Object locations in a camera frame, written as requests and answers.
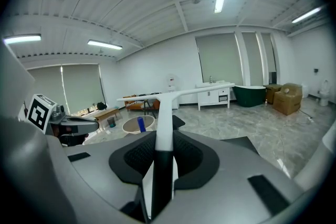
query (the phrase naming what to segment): drawer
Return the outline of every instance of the drawer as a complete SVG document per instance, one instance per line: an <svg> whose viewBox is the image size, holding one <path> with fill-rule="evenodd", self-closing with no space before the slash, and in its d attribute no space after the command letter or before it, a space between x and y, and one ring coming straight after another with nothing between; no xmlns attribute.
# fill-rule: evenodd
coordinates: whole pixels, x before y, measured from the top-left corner
<svg viewBox="0 0 336 224"><path fill-rule="evenodd" d="M219 95L228 95L229 94L229 90L230 90L230 88L220 89L219 90Z"/></svg>

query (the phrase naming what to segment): white wall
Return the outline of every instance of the white wall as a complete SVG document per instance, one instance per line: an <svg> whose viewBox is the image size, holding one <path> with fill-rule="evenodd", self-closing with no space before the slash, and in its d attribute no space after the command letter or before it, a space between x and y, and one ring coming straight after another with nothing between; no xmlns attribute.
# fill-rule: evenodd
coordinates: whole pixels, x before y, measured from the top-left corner
<svg viewBox="0 0 336 224"><path fill-rule="evenodd" d="M233 32L237 34L242 58L244 85L249 85L248 59L244 53L246 47L240 38L241 32L245 31L272 33L276 58L278 57L276 59L278 83L295 82L293 48L285 33L261 27L220 27L171 38L120 60L118 63L124 79L124 96L164 92L167 88L166 76L170 73L177 77L176 85L179 90L195 88L197 83L203 82L195 37ZM197 95L182 96L180 103L197 103Z"/></svg>
<svg viewBox="0 0 336 224"><path fill-rule="evenodd" d="M330 101L336 102L336 45L331 25L324 25L292 38L292 46L297 62L299 83L309 87L309 93L318 95L324 79L331 86Z"/></svg>
<svg viewBox="0 0 336 224"><path fill-rule="evenodd" d="M37 56L21 59L22 64L26 69L69 65L69 64L84 64L96 63L100 66L101 84L106 103L109 107L115 105L123 107L123 102L117 102L117 98L123 95L121 77L119 76L118 64L110 59L102 59L101 57L84 58L76 55L61 55L61 56Z"/></svg>

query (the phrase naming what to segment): sink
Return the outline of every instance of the sink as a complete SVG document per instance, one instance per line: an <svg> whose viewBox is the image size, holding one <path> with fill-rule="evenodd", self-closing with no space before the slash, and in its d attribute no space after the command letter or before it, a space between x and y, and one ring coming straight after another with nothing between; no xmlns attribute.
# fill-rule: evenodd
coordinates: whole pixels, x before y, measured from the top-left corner
<svg viewBox="0 0 336 224"><path fill-rule="evenodd" d="M210 82L204 82L204 83L200 83L200 84L196 84L196 88L204 88L204 87L210 87L210 86L217 86L217 85L221 85L221 84L229 84L230 82L215 82L215 83L210 83Z"/></svg>

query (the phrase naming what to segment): ceiling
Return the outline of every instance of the ceiling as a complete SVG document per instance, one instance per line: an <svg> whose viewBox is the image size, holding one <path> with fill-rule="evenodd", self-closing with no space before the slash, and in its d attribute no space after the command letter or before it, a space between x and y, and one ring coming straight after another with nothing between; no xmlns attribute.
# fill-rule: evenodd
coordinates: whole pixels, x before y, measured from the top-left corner
<svg viewBox="0 0 336 224"><path fill-rule="evenodd" d="M78 54L121 59L143 47L183 33L220 26L264 26L287 32L320 20L324 13L293 28L291 20L322 5L320 0L11 0L2 17L2 37L36 34L42 41L13 44L18 58ZM87 45L112 42L122 50Z"/></svg>

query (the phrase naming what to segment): roller blind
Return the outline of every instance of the roller blind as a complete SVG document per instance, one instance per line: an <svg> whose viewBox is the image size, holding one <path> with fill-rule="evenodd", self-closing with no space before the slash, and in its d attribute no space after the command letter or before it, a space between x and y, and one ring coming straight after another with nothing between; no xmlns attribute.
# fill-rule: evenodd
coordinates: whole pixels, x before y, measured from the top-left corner
<svg viewBox="0 0 336 224"><path fill-rule="evenodd" d="M268 72L276 72L271 34L264 33L261 36L266 50Z"/></svg>
<svg viewBox="0 0 336 224"><path fill-rule="evenodd" d="M264 84L263 66L257 35L256 33L243 33L243 38L250 67L251 86L262 86Z"/></svg>
<svg viewBox="0 0 336 224"><path fill-rule="evenodd" d="M234 33L196 38L203 82L225 80L243 85L242 67Z"/></svg>
<svg viewBox="0 0 336 224"><path fill-rule="evenodd" d="M28 72L34 77L35 83L25 99L27 108L33 94L36 93L41 93L56 103L66 106L60 66L31 69Z"/></svg>
<svg viewBox="0 0 336 224"><path fill-rule="evenodd" d="M98 65L63 66L63 82L70 113L104 102Z"/></svg>

